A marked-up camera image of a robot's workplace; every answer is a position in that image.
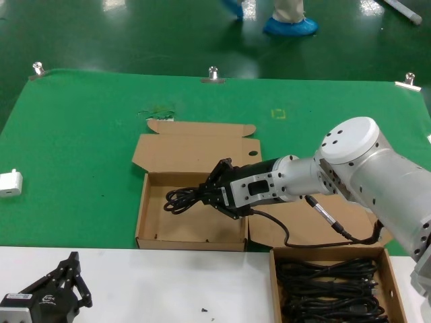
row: cardboard box lid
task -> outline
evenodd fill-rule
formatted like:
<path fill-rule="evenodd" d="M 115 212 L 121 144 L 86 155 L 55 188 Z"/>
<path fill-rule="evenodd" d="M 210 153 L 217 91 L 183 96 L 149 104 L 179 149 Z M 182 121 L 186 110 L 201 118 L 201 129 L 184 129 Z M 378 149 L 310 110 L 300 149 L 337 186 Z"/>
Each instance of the cardboard box lid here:
<path fill-rule="evenodd" d="M 243 166 L 260 162 L 252 124 L 148 120 L 157 134 L 141 135 L 132 162 L 148 172 L 210 173 L 222 158 Z"/>
<path fill-rule="evenodd" d="M 375 217 L 360 205 L 348 203 L 341 196 L 314 195 L 323 208 L 331 214 L 344 229 L 355 238 L 366 239 L 371 236 Z M 332 227 L 305 200 L 293 203 L 263 205 L 255 207 L 261 211 L 277 217 L 290 232 L 291 244 L 328 244 L 346 242 L 347 240 L 336 233 Z M 274 222 L 259 215 L 248 217 L 250 240 L 266 246 L 284 246 L 284 231 Z M 373 246 L 382 246 L 391 239 L 385 234 L 383 239 Z"/>

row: green cloth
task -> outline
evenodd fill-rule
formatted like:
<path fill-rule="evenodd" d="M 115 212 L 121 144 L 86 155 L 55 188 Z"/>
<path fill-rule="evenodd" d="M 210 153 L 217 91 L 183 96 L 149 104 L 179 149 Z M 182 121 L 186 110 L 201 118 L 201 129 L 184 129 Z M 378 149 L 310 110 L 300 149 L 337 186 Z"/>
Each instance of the green cloth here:
<path fill-rule="evenodd" d="M 141 112 L 154 110 L 255 124 L 264 159 L 310 156 L 336 124 L 369 116 L 395 150 L 431 170 L 422 96 L 394 83 L 56 70 L 26 84 L 0 136 L 0 172 L 24 177 L 21 196 L 0 199 L 0 245 L 134 248 L 144 171 L 131 158 L 149 131 Z M 396 243 L 390 251 L 404 254 Z"/>

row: metal clip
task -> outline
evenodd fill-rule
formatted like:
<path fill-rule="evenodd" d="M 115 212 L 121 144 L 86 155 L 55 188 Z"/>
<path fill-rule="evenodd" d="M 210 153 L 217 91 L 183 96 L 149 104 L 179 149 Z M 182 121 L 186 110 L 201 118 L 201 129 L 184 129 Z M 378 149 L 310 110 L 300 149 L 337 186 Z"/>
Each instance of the metal clip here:
<path fill-rule="evenodd" d="M 220 79 L 218 77 L 218 69 L 215 66 L 209 68 L 209 77 L 201 79 L 202 83 L 224 83 L 225 79 Z"/>
<path fill-rule="evenodd" d="M 42 66 L 42 63 L 41 62 L 35 62 L 34 64 L 33 64 L 33 69 L 34 69 L 34 72 L 36 73 L 35 75 L 32 75 L 32 76 L 30 76 L 28 79 L 30 80 L 30 81 L 33 81 L 33 80 L 35 80 L 35 79 L 38 79 L 38 78 L 40 78 L 40 77 L 43 77 L 44 75 L 46 75 L 49 71 L 45 71 L 44 69 L 43 69 L 43 66 Z"/>
<path fill-rule="evenodd" d="M 412 89 L 413 91 L 420 91 L 421 88 L 419 86 L 414 86 L 413 82 L 415 80 L 415 75 L 412 72 L 409 72 L 405 75 L 404 82 L 395 82 L 395 85 L 404 87 L 405 89 Z"/>

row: white power adapter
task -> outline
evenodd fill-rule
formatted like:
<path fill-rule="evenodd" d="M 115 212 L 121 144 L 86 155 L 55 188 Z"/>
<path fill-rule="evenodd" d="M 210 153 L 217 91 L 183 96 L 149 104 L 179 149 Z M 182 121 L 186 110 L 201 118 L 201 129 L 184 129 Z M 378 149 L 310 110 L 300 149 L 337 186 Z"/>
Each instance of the white power adapter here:
<path fill-rule="evenodd" d="M 22 175 L 16 170 L 0 174 L 0 197 L 20 195 L 22 190 Z"/>

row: person's leg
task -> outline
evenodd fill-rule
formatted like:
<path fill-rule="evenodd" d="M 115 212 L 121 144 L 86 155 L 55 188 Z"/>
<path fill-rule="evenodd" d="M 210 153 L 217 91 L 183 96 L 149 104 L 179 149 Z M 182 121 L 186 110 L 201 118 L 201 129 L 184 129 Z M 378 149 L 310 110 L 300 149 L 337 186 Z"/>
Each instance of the person's leg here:
<path fill-rule="evenodd" d="M 303 0 L 274 0 L 272 18 L 278 22 L 301 22 L 304 19 Z"/>
<path fill-rule="evenodd" d="M 242 20 L 244 17 L 244 12 L 242 10 L 242 2 L 244 0 L 222 0 L 222 3 L 232 12 L 238 20 Z"/>
<path fill-rule="evenodd" d="M 304 17 L 303 0 L 274 0 L 274 13 L 264 32 L 282 36 L 305 36 L 317 31 L 317 23 Z"/>

